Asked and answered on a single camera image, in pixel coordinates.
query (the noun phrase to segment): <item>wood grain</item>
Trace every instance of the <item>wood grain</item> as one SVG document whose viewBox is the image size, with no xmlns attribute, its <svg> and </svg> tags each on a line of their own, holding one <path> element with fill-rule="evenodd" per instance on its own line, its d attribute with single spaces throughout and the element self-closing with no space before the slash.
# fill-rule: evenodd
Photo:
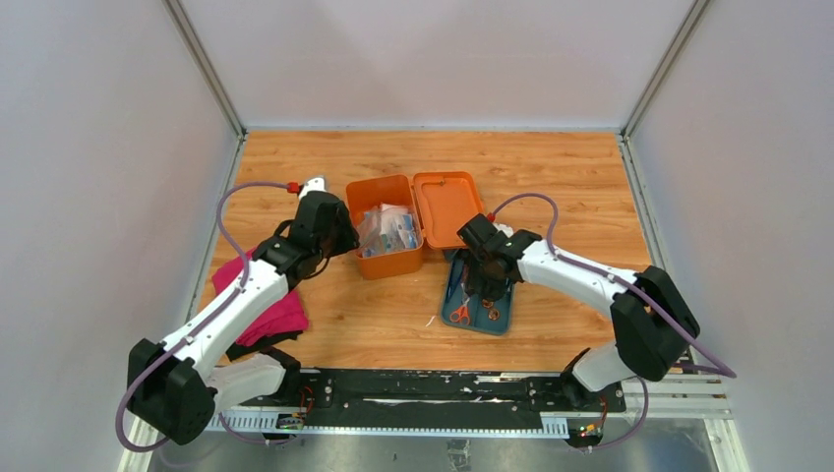
<svg viewBox="0 0 834 472">
<path fill-rule="evenodd" d="M 318 174 L 344 196 L 348 182 L 440 170 L 471 173 L 488 209 L 519 192 L 560 204 L 556 244 L 612 266 L 649 264 L 620 153 L 612 134 L 471 132 L 256 132 L 249 136 L 236 182 L 303 181 Z M 226 225 L 244 248 L 295 214 L 295 199 L 275 189 L 248 189 L 231 199 Z M 544 234 L 547 204 L 522 200 L 499 222 Z M 447 264 L 425 251 L 423 268 L 382 280 L 360 277 L 353 256 L 330 262 L 298 288 L 311 327 L 279 344 L 308 367 L 558 371 L 581 349 L 613 337 L 611 324 L 554 290 L 520 284 L 504 336 L 443 324 L 438 313 Z M 220 241 L 211 271 L 234 258 Z M 214 296 L 210 283 L 202 306 Z"/>
</svg>

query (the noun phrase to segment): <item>red fabric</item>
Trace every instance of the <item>red fabric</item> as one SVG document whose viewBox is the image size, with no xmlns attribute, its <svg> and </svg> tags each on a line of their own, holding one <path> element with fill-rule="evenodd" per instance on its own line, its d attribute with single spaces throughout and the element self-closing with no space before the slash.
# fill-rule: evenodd
<svg viewBox="0 0 834 472">
<path fill-rule="evenodd" d="M 255 251 L 255 248 L 249 250 L 246 255 L 252 257 L 253 251 Z M 219 268 L 211 278 L 211 283 L 214 285 L 214 292 L 220 293 L 225 290 L 241 270 L 243 270 L 243 262 L 241 262 L 240 258 L 230 261 Z M 310 322 L 304 313 L 304 307 L 301 305 L 301 298 L 298 297 L 298 291 L 293 290 L 282 300 L 279 300 L 261 313 L 235 342 L 244 346 L 251 346 L 264 336 L 271 336 L 287 331 L 303 331 L 309 325 Z"/>
</svg>

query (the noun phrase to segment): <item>wall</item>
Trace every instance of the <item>wall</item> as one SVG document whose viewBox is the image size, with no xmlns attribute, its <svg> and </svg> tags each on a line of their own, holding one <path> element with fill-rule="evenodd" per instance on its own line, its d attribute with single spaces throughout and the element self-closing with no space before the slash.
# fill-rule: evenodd
<svg viewBox="0 0 834 472">
<path fill-rule="evenodd" d="M 236 144 L 159 1 L 4 2 L 0 63 L 0 469 L 115 470 Z"/>
<path fill-rule="evenodd" d="M 184 0 L 252 127 L 620 127 L 691 0 Z"/>
<path fill-rule="evenodd" d="M 713 2 L 634 143 L 751 469 L 830 470 L 834 3 Z"/>
</svg>

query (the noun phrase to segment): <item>robotic arm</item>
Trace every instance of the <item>robotic arm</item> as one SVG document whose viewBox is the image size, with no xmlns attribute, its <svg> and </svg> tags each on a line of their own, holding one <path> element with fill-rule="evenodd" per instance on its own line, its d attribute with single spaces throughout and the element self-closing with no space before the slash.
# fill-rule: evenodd
<svg viewBox="0 0 834 472">
<path fill-rule="evenodd" d="M 323 177 L 306 182 L 299 199 L 295 219 L 282 222 L 253 253 L 247 280 L 241 272 L 195 318 L 159 343 L 143 339 L 131 350 L 128 384 L 185 340 L 172 355 L 167 353 L 127 403 L 131 412 L 176 443 L 196 438 L 217 412 L 292 388 L 285 377 L 297 375 L 300 365 L 276 349 L 231 366 L 216 364 L 247 326 L 310 277 L 321 261 L 359 246 L 347 207 L 327 192 Z"/>
<path fill-rule="evenodd" d="M 530 282 L 559 290 L 608 316 L 615 340 L 577 355 L 561 374 L 562 394 L 575 407 L 597 401 L 594 394 L 609 384 L 640 376 L 660 381 L 688 343 L 643 300 L 618 283 L 644 291 L 692 337 L 700 327 L 669 274 L 650 266 L 634 272 L 600 265 L 562 249 L 548 247 L 538 234 L 499 231 L 483 214 L 457 233 L 469 249 L 466 292 L 494 301 L 506 284 Z"/>
</svg>

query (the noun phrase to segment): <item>open orange container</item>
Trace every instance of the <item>open orange container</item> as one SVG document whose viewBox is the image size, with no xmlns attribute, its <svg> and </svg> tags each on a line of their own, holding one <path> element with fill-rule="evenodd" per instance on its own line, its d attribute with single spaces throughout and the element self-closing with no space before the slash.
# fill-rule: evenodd
<svg viewBox="0 0 834 472">
<path fill-rule="evenodd" d="M 423 245 L 432 249 L 464 247 L 457 231 L 478 213 L 484 204 L 467 172 L 423 172 L 413 180 L 403 174 L 347 184 L 345 199 L 354 226 L 362 222 L 365 211 L 381 204 L 408 207 L 417 215 L 420 231 L 417 249 L 359 259 L 359 272 L 367 279 L 414 272 L 423 266 Z"/>
</svg>

